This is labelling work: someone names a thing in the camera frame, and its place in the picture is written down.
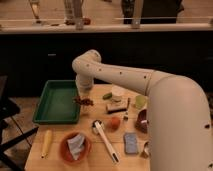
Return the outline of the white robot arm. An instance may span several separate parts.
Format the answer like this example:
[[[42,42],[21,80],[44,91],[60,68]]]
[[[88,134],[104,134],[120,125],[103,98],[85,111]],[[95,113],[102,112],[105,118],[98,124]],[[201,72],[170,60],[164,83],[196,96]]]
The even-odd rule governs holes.
[[[96,50],[72,62],[77,87],[99,79],[148,97],[150,171],[213,171],[213,133],[207,97],[198,83],[152,69],[103,64]]]

